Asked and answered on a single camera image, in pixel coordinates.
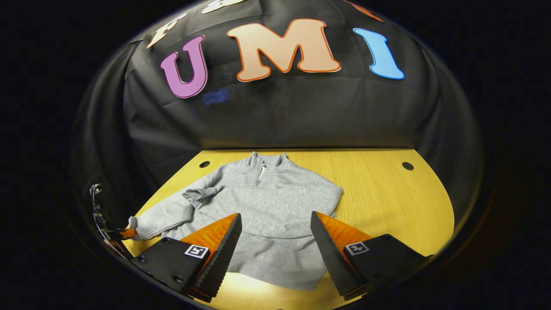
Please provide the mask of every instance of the yellow wooden surface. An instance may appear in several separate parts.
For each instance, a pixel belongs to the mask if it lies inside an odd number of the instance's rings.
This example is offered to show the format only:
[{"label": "yellow wooden surface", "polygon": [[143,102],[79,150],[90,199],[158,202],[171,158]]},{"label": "yellow wooden surface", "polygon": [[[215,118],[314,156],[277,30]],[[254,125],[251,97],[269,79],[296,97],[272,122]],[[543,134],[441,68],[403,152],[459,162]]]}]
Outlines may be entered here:
[{"label": "yellow wooden surface", "polygon": [[[337,219],[377,237],[385,233],[422,255],[436,254],[451,238],[453,210],[440,180],[412,149],[277,149],[260,155],[287,153],[297,165],[316,172],[344,189]],[[248,157],[252,150],[202,151],[180,169],[136,214],[211,173],[217,167]],[[199,164],[210,161],[200,168]],[[413,165],[406,170],[403,162]],[[159,240],[125,240],[137,256]],[[313,291],[290,290],[228,272],[211,307],[218,309],[332,309],[345,302],[329,274]]]}]

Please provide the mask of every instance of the letter m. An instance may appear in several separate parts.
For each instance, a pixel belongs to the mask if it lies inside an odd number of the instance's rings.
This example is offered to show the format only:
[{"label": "letter m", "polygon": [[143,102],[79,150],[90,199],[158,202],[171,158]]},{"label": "letter m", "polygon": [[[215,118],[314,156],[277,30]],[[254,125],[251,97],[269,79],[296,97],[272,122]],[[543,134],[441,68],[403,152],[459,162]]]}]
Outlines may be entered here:
[{"label": "letter m", "polygon": [[243,69],[237,74],[242,82],[254,81],[270,75],[271,69],[262,64],[262,52],[280,71],[291,70],[298,48],[302,60],[298,67],[304,72],[335,72],[341,64],[333,58],[323,29],[326,24],[316,19],[295,19],[283,37],[259,23],[247,24],[228,31],[237,39]]}]

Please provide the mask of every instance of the black background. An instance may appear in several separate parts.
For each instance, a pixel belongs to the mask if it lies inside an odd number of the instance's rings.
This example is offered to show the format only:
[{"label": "black background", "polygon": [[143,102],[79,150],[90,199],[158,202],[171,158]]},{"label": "black background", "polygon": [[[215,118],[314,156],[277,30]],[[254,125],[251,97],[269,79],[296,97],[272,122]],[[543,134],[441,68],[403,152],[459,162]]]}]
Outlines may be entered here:
[{"label": "black background", "polygon": [[[500,171],[489,213],[470,244],[394,306],[541,307],[549,292],[542,196],[549,172],[545,8],[528,1],[357,2],[405,26],[447,62],[472,99],[487,143],[497,150],[491,159]],[[4,219],[14,226],[4,229],[4,253],[13,258],[5,264],[8,300],[32,308],[168,308],[98,261],[59,204],[72,203],[66,177],[69,133],[92,76],[125,41],[187,3],[20,4],[2,10],[3,132],[6,151],[15,159],[4,170]]]}]

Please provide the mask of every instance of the sweatshirt sleeve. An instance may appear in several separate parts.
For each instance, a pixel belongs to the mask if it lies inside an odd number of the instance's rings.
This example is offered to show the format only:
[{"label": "sweatshirt sleeve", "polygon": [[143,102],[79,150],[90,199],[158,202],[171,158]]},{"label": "sweatshirt sleeve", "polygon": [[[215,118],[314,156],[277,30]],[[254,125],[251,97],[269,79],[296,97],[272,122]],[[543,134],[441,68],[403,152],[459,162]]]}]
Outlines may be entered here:
[{"label": "sweatshirt sleeve", "polygon": [[211,178],[211,174],[205,175],[147,209],[140,216],[131,216],[128,219],[129,228],[136,229],[136,235],[132,239],[135,241],[151,239],[164,231],[190,221],[193,205],[186,197],[186,193],[207,191],[211,195],[216,194],[217,188],[209,188]]}]

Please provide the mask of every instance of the quarter-zip sweatshirt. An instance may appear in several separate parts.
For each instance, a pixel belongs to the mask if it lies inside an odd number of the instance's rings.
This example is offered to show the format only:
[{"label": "quarter-zip sweatshirt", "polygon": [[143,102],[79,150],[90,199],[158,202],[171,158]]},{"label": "quarter-zip sweatshirt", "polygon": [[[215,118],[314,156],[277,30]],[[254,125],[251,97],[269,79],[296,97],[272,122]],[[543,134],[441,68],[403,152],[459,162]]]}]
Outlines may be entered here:
[{"label": "quarter-zip sweatshirt", "polygon": [[274,285],[313,290],[326,272],[310,230],[312,211],[335,216],[343,189],[293,163],[256,152],[225,164],[130,217],[134,240],[183,237],[234,213],[242,232],[228,272]]}]

